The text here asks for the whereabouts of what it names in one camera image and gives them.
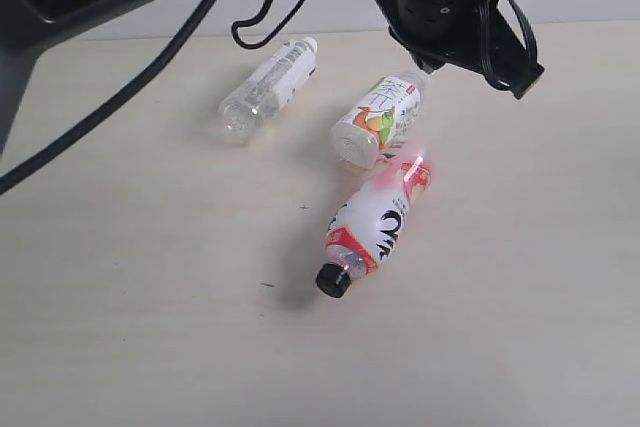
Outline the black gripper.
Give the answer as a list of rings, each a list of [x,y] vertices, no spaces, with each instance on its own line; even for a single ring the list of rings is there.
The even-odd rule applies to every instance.
[[[524,43],[497,8],[499,0],[375,0],[389,33],[426,72],[446,64],[481,72],[496,90],[522,99],[544,73],[531,24],[512,5]]]

